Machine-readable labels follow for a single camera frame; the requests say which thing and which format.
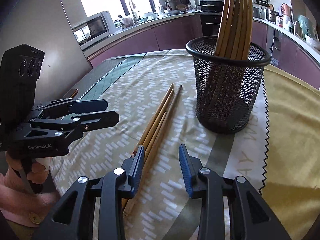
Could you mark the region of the left hand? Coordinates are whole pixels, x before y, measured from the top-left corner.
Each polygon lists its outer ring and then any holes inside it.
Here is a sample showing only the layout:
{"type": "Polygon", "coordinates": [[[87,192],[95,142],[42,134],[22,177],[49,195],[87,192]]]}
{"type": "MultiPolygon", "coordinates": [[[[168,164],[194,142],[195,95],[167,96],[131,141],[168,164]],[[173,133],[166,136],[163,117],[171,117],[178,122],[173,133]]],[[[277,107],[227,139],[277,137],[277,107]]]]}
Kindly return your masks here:
{"type": "MultiPolygon", "coordinates": [[[[5,153],[5,158],[11,168],[18,171],[22,170],[21,161],[12,159],[8,151],[5,153]]],[[[52,158],[41,158],[39,161],[40,162],[36,161],[32,164],[31,171],[27,174],[27,179],[35,184],[43,184],[46,181],[52,158]]]]}

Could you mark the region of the pink sleeve forearm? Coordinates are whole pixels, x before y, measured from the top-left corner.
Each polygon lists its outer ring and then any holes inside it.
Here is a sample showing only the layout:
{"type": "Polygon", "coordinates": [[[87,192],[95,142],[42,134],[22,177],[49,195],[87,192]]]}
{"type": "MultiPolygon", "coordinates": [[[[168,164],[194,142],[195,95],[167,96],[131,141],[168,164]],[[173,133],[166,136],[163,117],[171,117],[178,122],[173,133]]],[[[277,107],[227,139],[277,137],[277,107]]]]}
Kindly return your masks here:
{"type": "Polygon", "coordinates": [[[37,228],[60,195],[57,191],[41,194],[21,192],[21,184],[13,178],[14,175],[11,171],[1,175],[1,212],[9,221],[37,228]]]}

